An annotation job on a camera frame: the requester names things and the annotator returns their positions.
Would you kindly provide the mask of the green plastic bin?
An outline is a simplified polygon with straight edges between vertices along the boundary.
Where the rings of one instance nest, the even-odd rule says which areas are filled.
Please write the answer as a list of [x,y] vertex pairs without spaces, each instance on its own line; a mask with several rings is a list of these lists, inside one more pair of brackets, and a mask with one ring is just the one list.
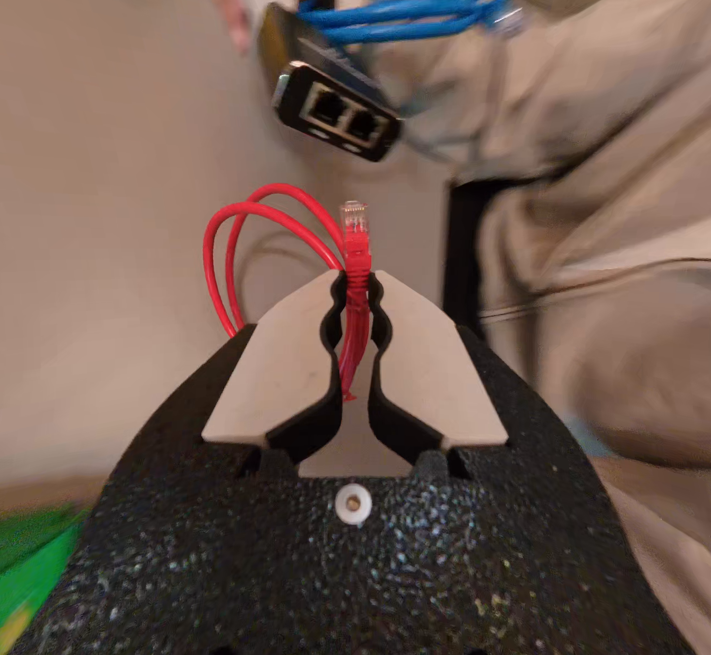
[[74,503],[1,513],[2,654],[57,585],[89,513]]

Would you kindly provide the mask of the black ethernet splitter box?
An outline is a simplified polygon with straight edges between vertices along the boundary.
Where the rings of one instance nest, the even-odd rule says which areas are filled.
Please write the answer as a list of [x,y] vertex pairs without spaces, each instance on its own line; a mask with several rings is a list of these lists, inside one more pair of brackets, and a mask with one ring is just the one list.
[[360,55],[296,13],[269,3],[256,47],[271,107],[285,126],[369,162],[380,162],[399,140],[403,122]]

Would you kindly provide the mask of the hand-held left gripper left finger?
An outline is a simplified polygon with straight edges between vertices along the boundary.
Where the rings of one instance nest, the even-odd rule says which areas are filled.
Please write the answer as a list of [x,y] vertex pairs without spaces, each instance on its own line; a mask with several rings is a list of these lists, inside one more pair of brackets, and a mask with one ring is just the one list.
[[203,440],[283,450],[299,464],[336,436],[343,280],[324,272],[237,335],[246,342]]

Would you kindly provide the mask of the person's grey sweater torso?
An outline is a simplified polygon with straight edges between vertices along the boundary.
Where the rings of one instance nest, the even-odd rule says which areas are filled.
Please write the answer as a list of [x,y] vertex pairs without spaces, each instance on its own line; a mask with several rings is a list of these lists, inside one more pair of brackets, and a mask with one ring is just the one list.
[[511,38],[382,44],[413,144],[507,180],[477,231],[491,348],[600,471],[710,653],[710,0],[520,0]]

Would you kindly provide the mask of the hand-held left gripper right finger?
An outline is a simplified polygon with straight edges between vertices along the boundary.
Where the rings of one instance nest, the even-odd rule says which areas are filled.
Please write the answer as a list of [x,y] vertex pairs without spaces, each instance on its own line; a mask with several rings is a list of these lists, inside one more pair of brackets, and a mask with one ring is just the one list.
[[414,465],[425,452],[502,447],[508,433],[455,322],[389,273],[370,276],[377,351],[368,421],[377,440]]

